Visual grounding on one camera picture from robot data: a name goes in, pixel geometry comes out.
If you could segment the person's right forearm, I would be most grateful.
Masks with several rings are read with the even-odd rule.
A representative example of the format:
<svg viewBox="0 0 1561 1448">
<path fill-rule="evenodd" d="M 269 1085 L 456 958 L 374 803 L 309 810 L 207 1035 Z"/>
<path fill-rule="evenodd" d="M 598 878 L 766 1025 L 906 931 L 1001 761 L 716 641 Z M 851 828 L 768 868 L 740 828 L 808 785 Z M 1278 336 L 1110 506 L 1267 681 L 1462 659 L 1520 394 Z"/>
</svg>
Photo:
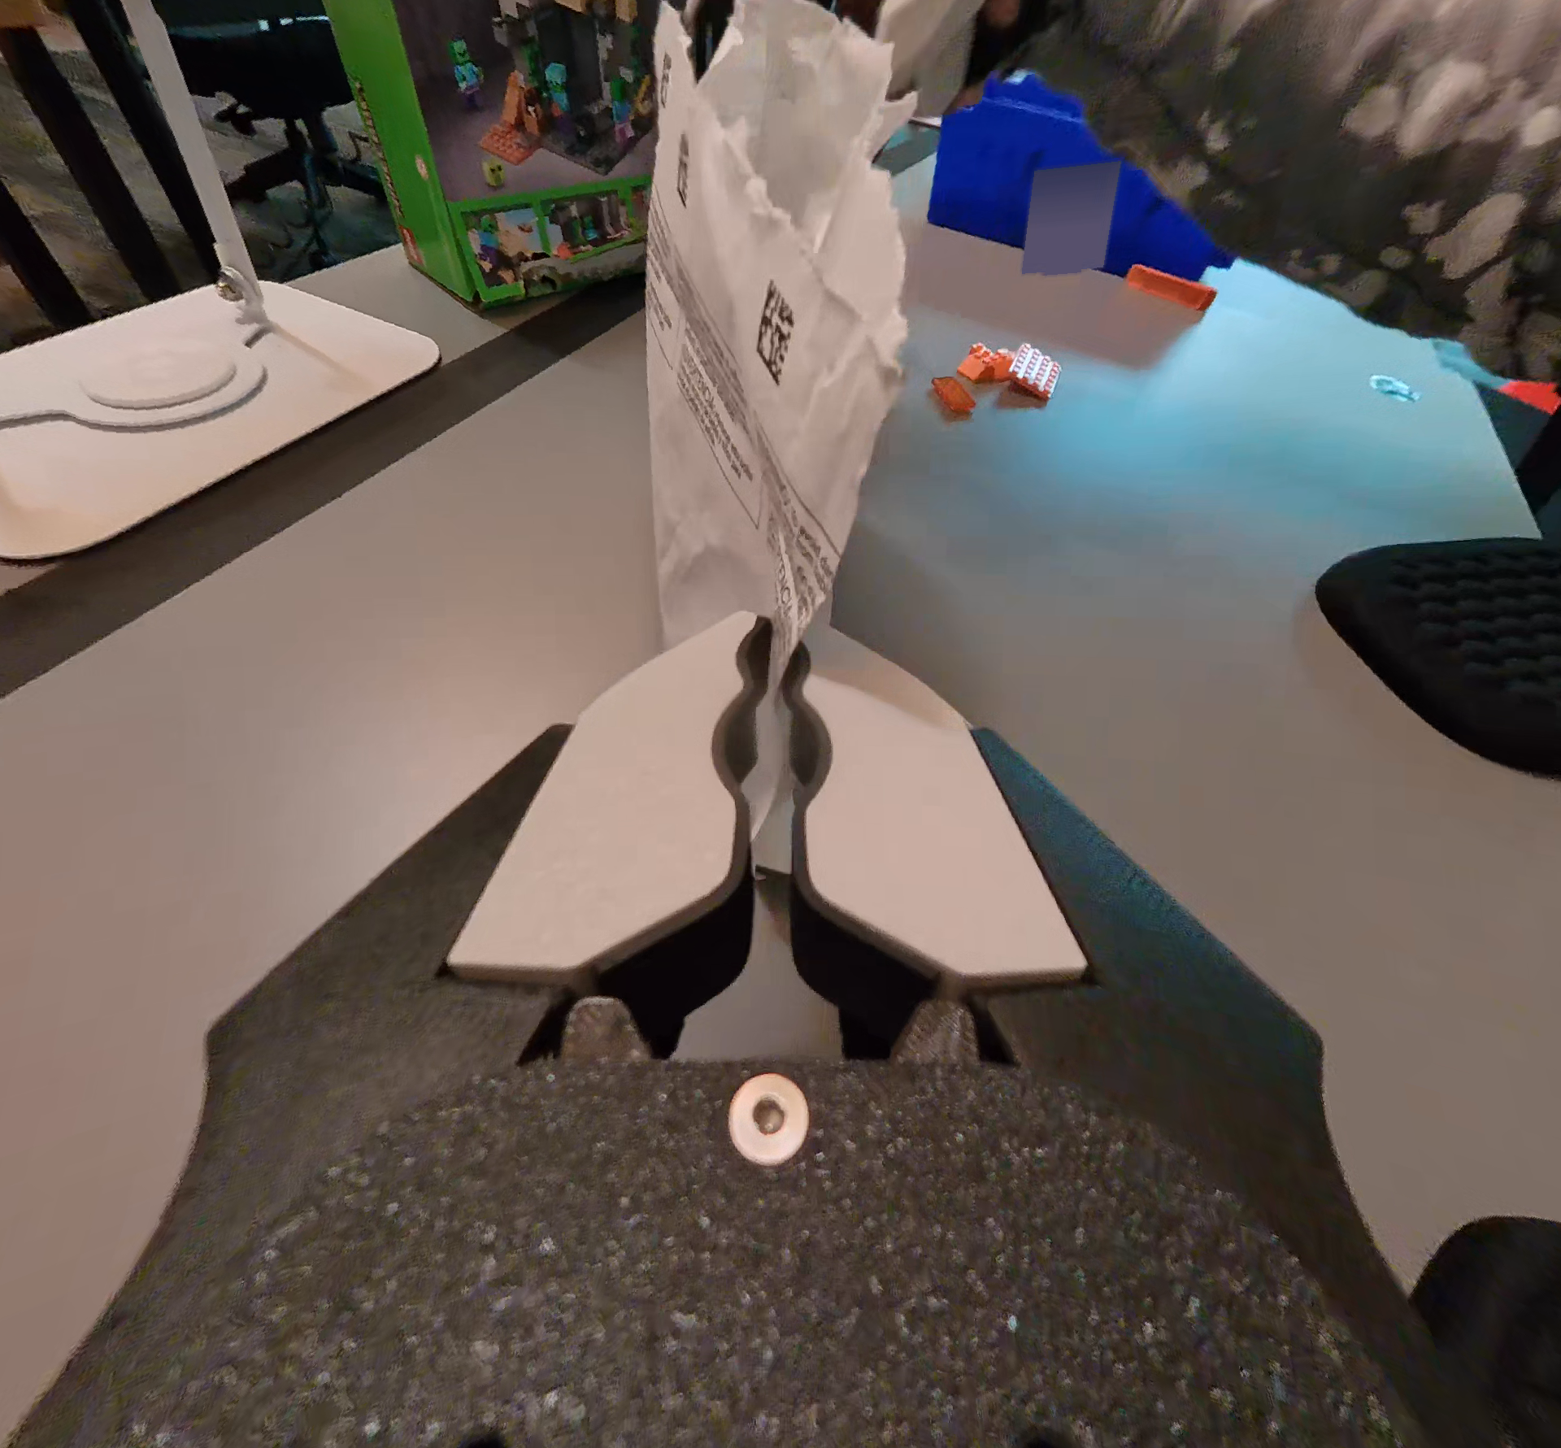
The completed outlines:
<svg viewBox="0 0 1561 1448">
<path fill-rule="evenodd" d="M 1065 0 L 1040 69 L 1235 257 L 1558 381 L 1560 0 Z"/>
</svg>

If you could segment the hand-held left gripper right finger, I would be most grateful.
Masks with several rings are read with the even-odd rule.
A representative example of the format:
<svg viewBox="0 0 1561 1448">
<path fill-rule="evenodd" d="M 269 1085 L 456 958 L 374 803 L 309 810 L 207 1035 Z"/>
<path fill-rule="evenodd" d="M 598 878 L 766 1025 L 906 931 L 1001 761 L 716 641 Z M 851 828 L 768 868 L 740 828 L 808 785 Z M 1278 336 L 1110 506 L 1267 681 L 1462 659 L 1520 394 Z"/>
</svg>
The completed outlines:
<svg viewBox="0 0 1561 1448">
<path fill-rule="evenodd" d="M 975 730 L 856 641 L 788 668 L 791 955 L 850 1056 L 930 1003 L 1068 988 L 1088 956 Z"/>
</svg>

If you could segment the green toy set box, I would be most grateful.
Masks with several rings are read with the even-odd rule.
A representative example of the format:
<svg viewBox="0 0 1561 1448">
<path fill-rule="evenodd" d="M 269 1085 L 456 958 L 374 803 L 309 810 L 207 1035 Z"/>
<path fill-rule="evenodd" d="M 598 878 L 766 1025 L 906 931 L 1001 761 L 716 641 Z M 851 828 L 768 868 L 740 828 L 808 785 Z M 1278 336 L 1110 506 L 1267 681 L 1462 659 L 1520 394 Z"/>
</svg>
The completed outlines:
<svg viewBox="0 0 1561 1448">
<path fill-rule="evenodd" d="M 646 266 L 684 0 L 324 0 L 411 267 L 474 309 Z"/>
</svg>

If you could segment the orange toy block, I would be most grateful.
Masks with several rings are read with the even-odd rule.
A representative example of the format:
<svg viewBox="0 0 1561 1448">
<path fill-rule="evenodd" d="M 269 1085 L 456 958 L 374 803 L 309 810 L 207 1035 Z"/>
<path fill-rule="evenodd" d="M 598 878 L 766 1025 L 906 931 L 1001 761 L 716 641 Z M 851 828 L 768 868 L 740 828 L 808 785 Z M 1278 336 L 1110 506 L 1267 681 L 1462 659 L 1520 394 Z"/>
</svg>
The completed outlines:
<svg viewBox="0 0 1561 1448">
<path fill-rule="evenodd" d="M 1206 314 L 1218 297 L 1216 287 L 1143 264 L 1130 267 L 1125 284 L 1133 291 L 1198 316 Z"/>
</svg>

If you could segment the blue plastic object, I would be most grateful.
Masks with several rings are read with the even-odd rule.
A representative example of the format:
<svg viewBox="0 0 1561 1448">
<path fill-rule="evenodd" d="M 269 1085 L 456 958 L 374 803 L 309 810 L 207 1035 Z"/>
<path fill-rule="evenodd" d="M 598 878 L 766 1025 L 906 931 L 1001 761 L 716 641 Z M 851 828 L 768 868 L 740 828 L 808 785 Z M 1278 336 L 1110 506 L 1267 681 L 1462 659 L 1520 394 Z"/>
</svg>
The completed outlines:
<svg viewBox="0 0 1561 1448">
<path fill-rule="evenodd" d="M 1201 282 L 1236 257 L 1168 199 L 1141 169 L 1108 152 L 1078 99 L 1033 72 L 986 84 L 981 99 L 943 119 L 928 221 L 1013 249 L 1038 249 L 1033 216 L 1040 176 L 1088 169 L 1116 174 L 1100 271 L 1126 277 L 1153 267 Z"/>
</svg>

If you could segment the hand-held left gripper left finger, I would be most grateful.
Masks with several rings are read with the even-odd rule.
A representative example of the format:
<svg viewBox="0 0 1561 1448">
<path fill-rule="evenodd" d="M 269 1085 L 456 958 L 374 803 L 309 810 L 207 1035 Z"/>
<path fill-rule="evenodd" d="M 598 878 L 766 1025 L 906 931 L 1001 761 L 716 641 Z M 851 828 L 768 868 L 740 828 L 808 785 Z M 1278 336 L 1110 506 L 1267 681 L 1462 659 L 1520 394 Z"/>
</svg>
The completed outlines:
<svg viewBox="0 0 1561 1448">
<path fill-rule="evenodd" d="M 448 955 L 451 975 L 621 1003 L 658 1058 L 753 945 L 745 785 L 771 623 L 735 613 L 638 668 L 568 731 Z"/>
</svg>

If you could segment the large printed paper bag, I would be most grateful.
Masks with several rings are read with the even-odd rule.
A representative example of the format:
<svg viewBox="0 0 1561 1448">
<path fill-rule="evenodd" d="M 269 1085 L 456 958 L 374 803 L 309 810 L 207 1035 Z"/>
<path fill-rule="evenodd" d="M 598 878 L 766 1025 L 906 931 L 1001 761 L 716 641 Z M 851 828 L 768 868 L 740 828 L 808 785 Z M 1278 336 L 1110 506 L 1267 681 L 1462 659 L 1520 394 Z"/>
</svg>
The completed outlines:
<svg viewBox="0 0 1561 1448">
<path fill-rule="evenodd" d="M 810 0 L 738 0 L 714 59 L 664 9 L 648 234 L 663 638 L 771 623 L 756 838 L 786 790 L 776 688 L 826 611 L 901 384 L 906 246 L 875 164 L 915 97 L 891 51 Z"/>
</svg>

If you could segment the white desk lamp stand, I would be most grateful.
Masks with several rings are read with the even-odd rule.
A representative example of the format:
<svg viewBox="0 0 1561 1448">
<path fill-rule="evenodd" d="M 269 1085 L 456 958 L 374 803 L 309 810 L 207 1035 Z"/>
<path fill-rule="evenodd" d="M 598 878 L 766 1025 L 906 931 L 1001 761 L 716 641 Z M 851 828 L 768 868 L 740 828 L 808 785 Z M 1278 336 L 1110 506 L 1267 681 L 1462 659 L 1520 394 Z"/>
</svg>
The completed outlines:
<svg viewBox="0 0 1561 1448">
<path fill-rule="evenodd" d="M 441 366 L 436 341 L 261 281 L 152 0 L 122 0 L 218 276 L 4 356 L 4 561 L 69 558 Z"/>
</svg>

